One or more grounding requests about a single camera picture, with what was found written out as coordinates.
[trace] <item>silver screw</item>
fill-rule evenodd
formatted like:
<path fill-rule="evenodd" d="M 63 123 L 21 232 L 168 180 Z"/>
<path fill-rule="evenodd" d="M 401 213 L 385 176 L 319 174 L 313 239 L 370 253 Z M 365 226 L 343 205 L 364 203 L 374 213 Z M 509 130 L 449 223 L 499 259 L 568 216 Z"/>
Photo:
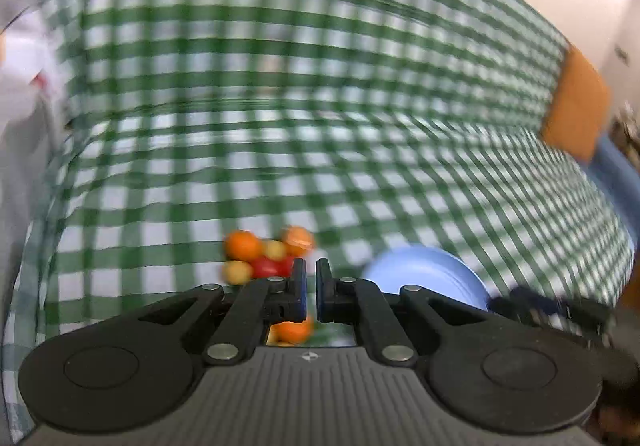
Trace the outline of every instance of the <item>silver screw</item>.
<path fill-rule="evenodd" d="M 231 343 L 216 343 L 207 349 L 207 356 L 215 360 L 232 360 L 238 356 L 238 348 Z"/>
<path fill-rule="evenodd" d="M 388 345 L 382 349 L 382 355 L 389 361 L 408 361 L 414 357 L 414 352 L 404 345 Z"/>

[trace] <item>red object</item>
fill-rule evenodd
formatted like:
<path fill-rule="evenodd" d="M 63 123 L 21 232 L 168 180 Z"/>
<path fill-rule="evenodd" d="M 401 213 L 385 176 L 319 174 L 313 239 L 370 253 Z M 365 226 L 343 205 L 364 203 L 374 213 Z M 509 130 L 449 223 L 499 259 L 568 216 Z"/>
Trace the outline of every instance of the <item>red object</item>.
<path fill-rule="evenodd" d="M 255 259 L 251 265 L 254 268 L 254 279 L 267 279 L 277 277 L 280 274 L 278 263 L 267 257 Z"/>
<path fill-rule="evenodd" d="M 281 277 L 285 277 L 286 279 L 288 279 L 291 276 L 291 270 L 293 269 L 293 261 L 295 259 L 296 258 L 293 255 L 287 255 L 278 263 L 278 268 L 280 271 L 279 275 Z"/>

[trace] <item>blue object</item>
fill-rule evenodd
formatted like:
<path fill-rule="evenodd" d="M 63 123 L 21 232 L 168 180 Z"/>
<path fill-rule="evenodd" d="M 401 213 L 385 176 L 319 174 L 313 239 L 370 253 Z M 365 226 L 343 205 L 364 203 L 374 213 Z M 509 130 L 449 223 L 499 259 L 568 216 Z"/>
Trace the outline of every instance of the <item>blue object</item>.
<path fill-rule="evenodd" d="M 400 293 L 403 285 L 421 285 L 486 311 L 489 298 L 482 280 L 464 262 L 440 248 L 412 245 L 386 251 L 365 269 L 363 278 L 384 293 Z"/>
<path fill-rule="evenodd" d="M 613 204 L 637 248 L 640 237 L 640 175 L 636 169 L 607 136 L 598 140 L 591 163 L 580 166 Z"/>

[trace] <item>blue fabric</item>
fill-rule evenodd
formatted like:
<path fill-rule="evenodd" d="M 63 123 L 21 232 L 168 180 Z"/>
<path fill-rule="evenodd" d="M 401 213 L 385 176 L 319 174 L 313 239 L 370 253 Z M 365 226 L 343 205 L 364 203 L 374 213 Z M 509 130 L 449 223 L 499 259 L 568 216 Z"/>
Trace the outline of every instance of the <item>blue fabric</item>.
<path fill-rule="evenodd" d="M 640 175 L 607 136 L 601 136 L 588 165 L 589 178 L 603 191 L 626 225 L 636 248 L 640 237 Z"/>

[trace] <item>checkered tablecloth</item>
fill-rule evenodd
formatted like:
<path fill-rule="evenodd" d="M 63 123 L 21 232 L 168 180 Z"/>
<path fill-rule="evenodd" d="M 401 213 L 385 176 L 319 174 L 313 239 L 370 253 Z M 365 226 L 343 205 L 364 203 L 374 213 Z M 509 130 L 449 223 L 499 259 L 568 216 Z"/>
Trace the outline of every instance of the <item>checkered tablecloth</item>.
<path fill-rule="evenodd" d="M 611 206 L 537 137 L 566 41 L 521 0 L 46 0 L 74 136 L 50 171 L 2 348 L 204 282 L 233 229 L 315 235 L 359 275 L 440 246 L 492 293 L 613 302 L 633 252 Z M 335 329 L 319 329 L 331 343 Z"/>

